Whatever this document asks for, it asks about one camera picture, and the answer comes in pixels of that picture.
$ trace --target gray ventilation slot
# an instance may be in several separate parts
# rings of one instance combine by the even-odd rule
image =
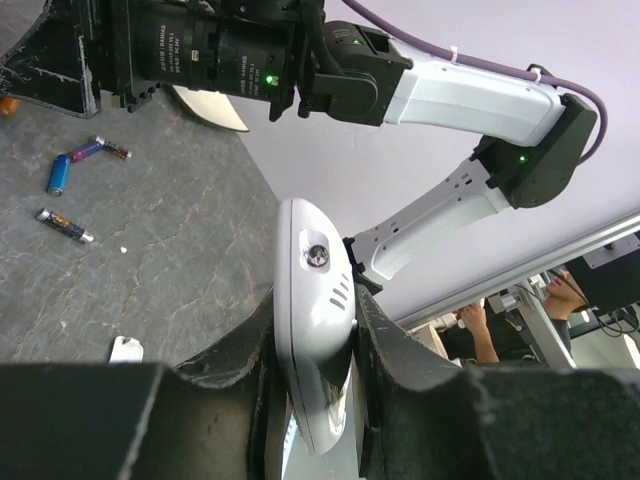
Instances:
[[[338,290],[337,288],[333,289],[333,293],[335,293],[336,295],[338,295],[340,298],[342,298],[345,302],[347,301],[347,296],[342,293],[340,290]]]
[[[333,303],[336,307],[341,308],[342,310],[346,310],[346,308],[344,307],[344,305],[342,305],[339,301],[337,301],[335,298],[332,298],[329,300],[331,303]]]

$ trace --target person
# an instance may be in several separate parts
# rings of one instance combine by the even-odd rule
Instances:
[[[570,352],[569,315],[587,308],[587,298],[566,270],[559,272],[551,281],[547,293],[549,296],[543,302],[544,308]],[[495,314],[489,305],[485,310],[479,303],[474,303],[461,308],[458,313],[466,329],[454,327],[440,333],[449,358],[475,358],[478,363],[491,364],[531,356],[531,350],[510,319],[513,312]]]

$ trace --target black cable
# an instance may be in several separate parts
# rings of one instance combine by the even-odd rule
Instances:
[[[537,293],[534,293],[533,291],[529,290],[528,288],[523,287],[522,285],[515,284],[514,287],[518,287],[519,289],[524,290],[525,292],[527,292],[529,295],[533,295],[540,302],[540,304],[544,307],[544,300],[542,300],[538,296]]]
[[[638,322],[638,320],[636,319],[636,322],[638,323],[638,326],[635,328],[631,328],[631,330],[623,330],[622,329],[622,325],[620,324],[620,320],[618,320],[618,317],[616,315],[616,313],[614,312],[612,318],[613,320],[616,322],[616,325],[618,326],[617,329],[613,328],[611,325],[607,325],[606,323],[604,323],[602,321],[602,319],[595,313],[595,312],[591,312],[593,313],[593,315],[596,317],[596,320],[598,321],[598,325],[600,326],[600,328],[602,329],[602,331],[611,338],[619,338],[622,335],[630,335],[632,333],[636,333],[638,330],[640,330],[640,322]],[[608,330],[612,331],[615,333],[615,335],[611,335]]]
[[[556,270],[554,269],[549,269],[549,271],[561,282],[563,282],[565,285],[567,285],[571,290],[573,290],[576,295],[578,295],[585,303],[586,307],[591,309],[591,313],[593,314],[593,316],[596,318],[596,322],[598,322],[598,326],[600,327],[600,329],[605,333],[605,335],[607,335],[608,337],[611,338],[619,338],[622,335],[629,335],[631,333],[635,333],[637,331],[640,330],[640,321],[638,321],[638,326],[636,328],[633,328],[631,330],[623,330],[622,329],[622,325],[620,325],[620,321],[618,320],[617,317],[613,317],[613,320],[616,322],[616,325],[618,326],[618,329],[613,328],[611,325],[607,325],[606,323],[604,323],[602,321],[602,319],[598,316],[598,314],[594,311],[593,306],[591,305],[591,303],[589,302],[589,300],[587,299],[587,297],[585,297],[582,293],[580,293],[578,291],[577,288],[575,288],[573,285],[571,285],[564,277],[562,277]]]
[[[324,12],[314,0],[301,0],[300,13],[304,23],[305,32],[309,39],[309,46],[316,57],[316,61],[323,73],[343,76],[344,72],[336,59],[331,56],[331,52],[324,42]]]

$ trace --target black plastic bracket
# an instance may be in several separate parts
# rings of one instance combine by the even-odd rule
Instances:
[[[354,238],[344,238],[342,242],[344,243],[344,248],[347,250],[347,256],[349,257],[349,262],[351,263],[351,273],[353,275],[353,283],[356,285],[362,285],[364,288],[369,291],[371,295],[377,295],[382,291],[382,285],[378,285],[377,283],[372,282],[367,277],[363,275],[364,273],[364,265],[362,263],[358,263],[355,255],[353,254],[353,242]]]
[[[113,56],[116,68],[116,94],[120,96],[120,106],[134,112],[153,98],[160,84],[144,80],[133,58],[133,28],[140,0],[111,0],[113,28]]]
[[[327,22],[325,43],[344,76],[307,71],[299,85],[298,115],[323,112],[335,120],[381,125],[402,73],[411,60],[398,54],[379,30]]]
[[[96,32],[84,21],[95,3],[50,0],[29,31],[0,57],[0,97],[10,96],[76,117],[100,111],[87,52]],[[81,20],[81,28],[76,22]]]

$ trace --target gray marble table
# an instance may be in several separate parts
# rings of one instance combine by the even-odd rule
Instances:
[[[2,52],[42,4],[0,0]],[[92,134],[133,158],[99,153],[72,166],[61,197],[45,193],[56,155]],[[23,102],[0,121],[0,159],[0,361],[103,360],[125,335],[146,359],[176,363],[238,325],[272,283],[273,193],[236,134],[163,93],[91,120]],[[43,207],[95,242],[36,221]]]

